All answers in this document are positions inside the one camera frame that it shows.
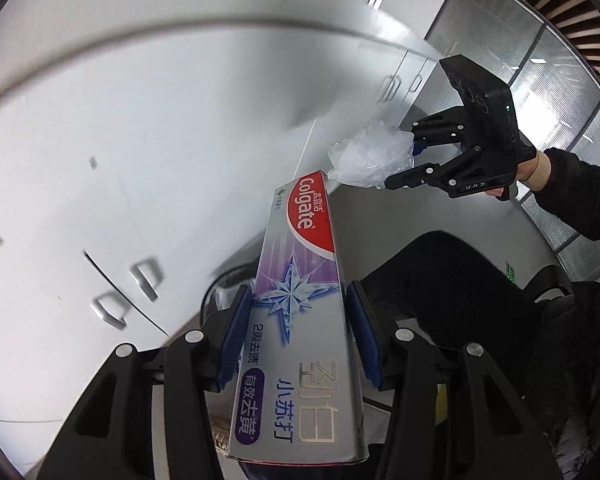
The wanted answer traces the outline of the black sleeved right forearm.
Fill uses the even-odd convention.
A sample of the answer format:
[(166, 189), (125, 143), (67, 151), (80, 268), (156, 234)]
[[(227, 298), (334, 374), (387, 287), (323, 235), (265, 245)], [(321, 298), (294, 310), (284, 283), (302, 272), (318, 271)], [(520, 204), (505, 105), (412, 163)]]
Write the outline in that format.
[(589, 240), (600, 241), (600, 167), (549, 148), (527, 181), (538, 205)]

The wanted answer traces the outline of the person's right hand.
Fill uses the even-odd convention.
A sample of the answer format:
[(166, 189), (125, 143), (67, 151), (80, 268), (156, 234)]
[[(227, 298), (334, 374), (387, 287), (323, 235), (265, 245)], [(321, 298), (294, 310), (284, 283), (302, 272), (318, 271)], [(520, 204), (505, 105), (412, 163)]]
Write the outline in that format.
[[(516, 174), (517, 181), (527, 181), (532, 174), (538, 168), (540, 161), (540, 154), (536, 154), (535, 158), (522, 162), (518, 165)], [(509, 188), (494, 188), (493, 190), (486, 191), (486, 195), (496, 197), (498, 200), (504, 200), (505, 195), (509, 193)]]

